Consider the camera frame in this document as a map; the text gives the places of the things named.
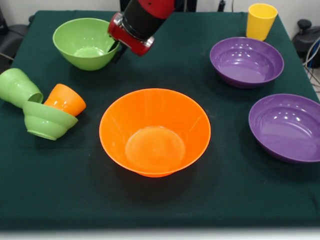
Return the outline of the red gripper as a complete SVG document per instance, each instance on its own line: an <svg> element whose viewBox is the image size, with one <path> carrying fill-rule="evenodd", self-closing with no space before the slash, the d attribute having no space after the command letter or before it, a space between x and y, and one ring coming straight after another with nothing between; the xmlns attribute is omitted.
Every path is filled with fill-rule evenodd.
<svg viewBox="0 0 320 240"><path fill-rule="evenodd" d="M116 64L122 55L126 52L127 47L136 55L143 56L152 47L155 38L149 37L147 40L140 40L130 34L124 27L123 14L117 12L110 20L108 26L108 34L115 40L111 47L108 49L108 53L118 50L119 43L124 46L116 52L114 55L114 63Z"/></svg>

